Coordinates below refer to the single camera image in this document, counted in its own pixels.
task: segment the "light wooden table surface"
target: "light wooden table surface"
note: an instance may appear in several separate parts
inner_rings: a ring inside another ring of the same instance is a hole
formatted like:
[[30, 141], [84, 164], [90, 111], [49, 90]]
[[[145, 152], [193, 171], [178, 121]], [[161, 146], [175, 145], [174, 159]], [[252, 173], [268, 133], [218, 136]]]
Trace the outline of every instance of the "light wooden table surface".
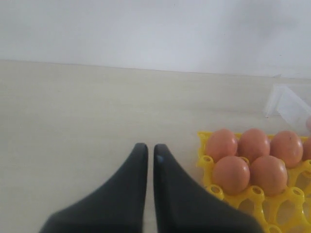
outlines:
[[38, 232], [123, 163], [150, 150], [145, 232], [156, 232], [152, 151], [166, 143], [198, 182], [197, 131], [289, 126], [262, 110], [288, 80], [0, 61], [0, 232]]

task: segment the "transparent plastic container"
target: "transparent plastic container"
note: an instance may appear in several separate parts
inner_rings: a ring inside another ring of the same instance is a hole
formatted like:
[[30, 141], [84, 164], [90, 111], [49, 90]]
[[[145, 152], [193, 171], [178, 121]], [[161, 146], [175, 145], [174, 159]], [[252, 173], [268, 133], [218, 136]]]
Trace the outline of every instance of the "transparent plastic container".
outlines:
[[275, 84], [264, 109], [266, 117], [281, 115], [299, 134], [311, 132], [311, 85]]

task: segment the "wall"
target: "wall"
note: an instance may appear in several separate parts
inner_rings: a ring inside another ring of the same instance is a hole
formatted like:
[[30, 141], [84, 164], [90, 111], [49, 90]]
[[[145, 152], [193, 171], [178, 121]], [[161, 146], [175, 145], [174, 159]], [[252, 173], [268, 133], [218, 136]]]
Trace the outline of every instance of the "wall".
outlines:
[[0, 59], [311, 77], [309, 0], [3, 0]]

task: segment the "yellow egg tray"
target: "yellow egg tray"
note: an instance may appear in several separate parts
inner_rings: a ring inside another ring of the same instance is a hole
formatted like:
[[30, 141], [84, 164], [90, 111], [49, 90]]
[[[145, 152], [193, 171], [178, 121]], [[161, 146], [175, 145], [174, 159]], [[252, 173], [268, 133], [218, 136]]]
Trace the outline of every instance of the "yellow egg tray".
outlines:
[[227, 202], [254, 216], [265, 233], [311, 233], [311, 160], [301, 162], [297, 167], [287, 169], [288, 186], [286, 190], [274, 197], [265, 196], [263, 190], [254, 185], [236, 196], [227, 195], [212, 183], [213, 159], [204, 154], [205, 144], [212, 132], [199, 132], [201, 146], [198, 150], [198, 167], [204, 170], [205, 189]]

